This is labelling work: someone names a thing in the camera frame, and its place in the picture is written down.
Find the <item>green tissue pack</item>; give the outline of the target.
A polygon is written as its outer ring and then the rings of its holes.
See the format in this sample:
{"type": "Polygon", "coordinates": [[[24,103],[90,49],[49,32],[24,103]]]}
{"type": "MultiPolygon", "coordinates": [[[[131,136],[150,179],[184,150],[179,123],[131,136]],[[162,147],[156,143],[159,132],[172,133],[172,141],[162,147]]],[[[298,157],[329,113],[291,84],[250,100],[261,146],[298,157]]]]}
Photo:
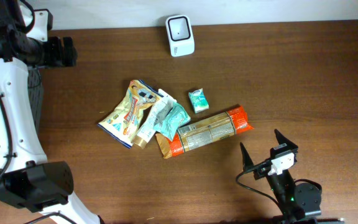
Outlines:
{"type": "Polygon", "coordinates": [[[193,92],[189,92],[188,96],[195,113],[199,113],[209,109],[209,103],[206,100],[202,88],[195,90],[193,92]]]}

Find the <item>mint green wipes pouch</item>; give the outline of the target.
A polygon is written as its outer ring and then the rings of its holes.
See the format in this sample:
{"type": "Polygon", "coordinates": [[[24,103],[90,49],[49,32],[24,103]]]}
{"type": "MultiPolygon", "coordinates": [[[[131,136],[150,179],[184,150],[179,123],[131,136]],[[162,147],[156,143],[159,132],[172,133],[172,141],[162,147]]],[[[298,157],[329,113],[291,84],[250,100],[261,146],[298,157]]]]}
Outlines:
{"type": "Polygon", "coordinates": [[[190,116],[177,102],[169,102],[161,112],[158,113],[153,129],[170,141],[173,140],[178,128],[189,123],[190,116]]]}

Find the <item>yellow snack bag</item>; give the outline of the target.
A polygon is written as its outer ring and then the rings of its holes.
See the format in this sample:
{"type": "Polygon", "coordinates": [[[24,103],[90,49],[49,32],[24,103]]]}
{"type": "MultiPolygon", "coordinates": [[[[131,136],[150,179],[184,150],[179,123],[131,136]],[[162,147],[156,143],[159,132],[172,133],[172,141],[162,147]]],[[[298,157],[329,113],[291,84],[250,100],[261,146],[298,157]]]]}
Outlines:
{"type": "Polygon", "coordinates": [[[125,97],[109,115],[98,123],[98,127],[130,149],[140,128],[144,111],[162,97],[157,90],[143,80],[131,80],[125,97]]]}

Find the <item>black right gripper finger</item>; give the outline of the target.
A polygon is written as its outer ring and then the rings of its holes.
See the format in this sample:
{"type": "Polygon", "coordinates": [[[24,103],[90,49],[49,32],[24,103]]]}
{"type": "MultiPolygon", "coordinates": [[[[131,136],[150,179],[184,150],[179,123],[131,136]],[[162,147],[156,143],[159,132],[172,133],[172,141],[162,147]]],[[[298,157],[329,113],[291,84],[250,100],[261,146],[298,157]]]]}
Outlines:
{"type": "Polygon", "coordinates": [[[240,143],[240,147],[241,147],[241,153],[242,153],[243,171],[244,172],[252,172],[254,169],[254,163],[253,163],[252,159],[250,158],[250,155],[247,152],[247,149],[242,142],[240,143]]]}
{"type": "Polygon", "coordinates": [[[292,149],[298,149],[298,146],[290,141],[288,138],[286,138],[278,129],[274,129],[276,140],[279,144],[286,144],[287,146],[290,146],[292,149]]]}

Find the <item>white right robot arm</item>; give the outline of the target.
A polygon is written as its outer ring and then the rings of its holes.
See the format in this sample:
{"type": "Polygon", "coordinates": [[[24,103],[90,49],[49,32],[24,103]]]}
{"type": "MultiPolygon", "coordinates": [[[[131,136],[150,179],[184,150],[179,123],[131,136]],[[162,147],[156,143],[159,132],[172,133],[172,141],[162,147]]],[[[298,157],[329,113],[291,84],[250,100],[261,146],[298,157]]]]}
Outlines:
{"type": "Polygon", "coordinates": [[[289,168],[293,167],[298,154],[298,146],[287,139],[279,130],[274,131],[278,146],[270,149],[270,157],[254,164],[245,146],[240,144],[242,153],[242,172],[237,175],[236,183],[241,187],[272,200],[281,211],[273,217],[273,223],[316,223],[321,215],[322,186],[308,179],[295,180],[289,168]],[[254,174],[254,179],[267,179],[274,196],[240,183],[244,174],[254,174]]]}

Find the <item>orange spaghetti package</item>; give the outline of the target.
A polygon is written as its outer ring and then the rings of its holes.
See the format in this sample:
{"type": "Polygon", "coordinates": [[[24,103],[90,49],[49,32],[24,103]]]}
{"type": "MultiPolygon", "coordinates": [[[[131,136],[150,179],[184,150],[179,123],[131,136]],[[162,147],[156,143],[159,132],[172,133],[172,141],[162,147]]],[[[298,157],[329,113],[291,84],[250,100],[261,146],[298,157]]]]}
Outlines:
{"type": "Polygon", "coordinates": [[[252,129],[244,108],[238,106],[178,128],[172,140],[162,134],[156,139],[163,158],[168,159],[252,129]]]}

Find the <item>white cream tube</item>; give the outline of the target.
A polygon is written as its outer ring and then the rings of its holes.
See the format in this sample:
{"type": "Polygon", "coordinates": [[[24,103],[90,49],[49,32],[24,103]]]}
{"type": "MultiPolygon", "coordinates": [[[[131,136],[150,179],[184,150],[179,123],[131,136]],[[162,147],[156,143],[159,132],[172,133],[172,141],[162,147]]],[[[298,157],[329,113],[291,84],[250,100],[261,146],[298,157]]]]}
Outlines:
{"type": "Polygon", "coordinates": [[[151,107],[145,122],[139,128],[132,141],[133,145],[141,149],[145,148],[155,134],[156,130],[154,130],[154,126],[165,119],[166,115],[173,108],[173,104],[177,102],[176,99],[162,89],[159,89],[158,93],[162,95],[162,98],[151,107]]]}

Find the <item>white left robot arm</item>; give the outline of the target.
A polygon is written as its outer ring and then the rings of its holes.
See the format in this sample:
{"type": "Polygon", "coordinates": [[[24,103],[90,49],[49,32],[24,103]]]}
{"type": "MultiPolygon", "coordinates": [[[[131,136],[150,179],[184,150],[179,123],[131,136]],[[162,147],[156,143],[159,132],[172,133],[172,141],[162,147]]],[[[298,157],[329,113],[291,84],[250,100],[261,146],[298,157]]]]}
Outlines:
{"type": "Polygon", "coordinates": [[[73,67],[71,37],[49,37],[53,16],[27,1],[0,1],[0,201],[57,223],[101,223],[74,192],[66,162],[49,162],[29,99],[29,70],[73,67]]]}

